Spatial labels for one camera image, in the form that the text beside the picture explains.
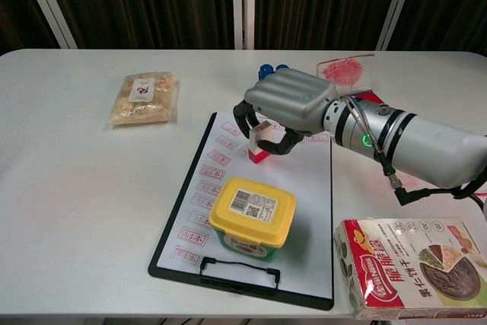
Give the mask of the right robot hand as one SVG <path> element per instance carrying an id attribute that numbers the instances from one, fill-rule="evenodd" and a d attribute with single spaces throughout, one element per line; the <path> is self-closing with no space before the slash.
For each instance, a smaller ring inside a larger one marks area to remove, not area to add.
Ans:
<path id="1" fill-rule="evenodd" d="M 304 137 L 324 131 L 326 110 L 338 99 L 336 86 L 325 79 L 290 68 L 269 74 L 261 70 L 258 82 L 245 92 L 233 114 L 246 138 L 259 125 L 257 113 L 284 126 L 280 142 L 260 140 L 257 146 L 271 155 L 286 155 Z"/>

